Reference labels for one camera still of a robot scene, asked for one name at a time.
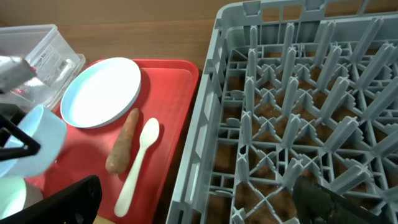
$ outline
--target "light blue cup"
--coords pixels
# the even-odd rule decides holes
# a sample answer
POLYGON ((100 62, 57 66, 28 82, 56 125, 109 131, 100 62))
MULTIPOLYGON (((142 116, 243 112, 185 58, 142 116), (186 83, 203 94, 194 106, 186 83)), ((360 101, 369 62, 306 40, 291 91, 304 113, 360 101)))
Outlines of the light blue cup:
MULTIPOLYGON (((34 177, 46 171, 57 158, 67 136, 67 125, 50 110, 42 105, 33 108, 18 128, 40 144, 39 152, 34 156, 11 159, 0 162, 2 177, 34 177)), ((23 143, 11 136, 4 149, 21 147, 23 143)))

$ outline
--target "brown root vegetable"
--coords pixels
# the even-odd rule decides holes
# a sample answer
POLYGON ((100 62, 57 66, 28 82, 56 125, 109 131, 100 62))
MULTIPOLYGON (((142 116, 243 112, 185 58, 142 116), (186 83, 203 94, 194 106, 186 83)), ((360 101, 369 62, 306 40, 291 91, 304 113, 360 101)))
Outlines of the brown root vegetable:
POLYGON ((105 168, 110 174, 122 174, 126 171, 131 157, 131 145, 137 126, 139 110, 134 108, 127 117, 122 130, 106 159, 105 168))

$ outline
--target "spoon handle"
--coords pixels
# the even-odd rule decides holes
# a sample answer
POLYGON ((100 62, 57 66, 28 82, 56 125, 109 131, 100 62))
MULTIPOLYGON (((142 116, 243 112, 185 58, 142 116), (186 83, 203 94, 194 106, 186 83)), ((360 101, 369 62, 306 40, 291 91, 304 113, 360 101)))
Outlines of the spoon handle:
POLYGON ((114 214, 117 217, 123 217, 127 214, 130 208, 132 196, 134 195, 134 190, 136 189, 137 179, 139 171, 141 169, 142 161, 144 160, 146 149, 140 148, 138 150, 136 159, 132 164, 131 170, 127 179, 123 185, 122 191, 120 192, 118 201, 114 207, 114 214))

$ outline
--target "plastic spoon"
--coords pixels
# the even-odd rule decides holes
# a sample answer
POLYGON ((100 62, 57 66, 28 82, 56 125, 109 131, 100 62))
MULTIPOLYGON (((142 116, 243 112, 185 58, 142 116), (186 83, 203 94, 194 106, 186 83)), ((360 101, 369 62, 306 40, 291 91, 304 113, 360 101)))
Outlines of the plastic spoon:
POLYGON ((136 189, 139 170, 144 160, 145 152, 156 141, 158 136, 159 122, 155 118, 151 118, 142 129, 139 137, 140 148, 114 207, 114 214, 117 217, 123 217, 127 214, 136 189))

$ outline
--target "dish rack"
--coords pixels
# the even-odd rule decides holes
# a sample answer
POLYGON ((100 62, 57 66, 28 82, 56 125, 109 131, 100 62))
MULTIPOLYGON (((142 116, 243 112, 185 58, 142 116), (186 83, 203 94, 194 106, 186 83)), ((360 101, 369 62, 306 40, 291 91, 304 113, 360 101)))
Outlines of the dish rack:
POLYGON ((167 223, 299 223, 299 175, 398 223, 398 14, 341 3, 218 11, 167 223))

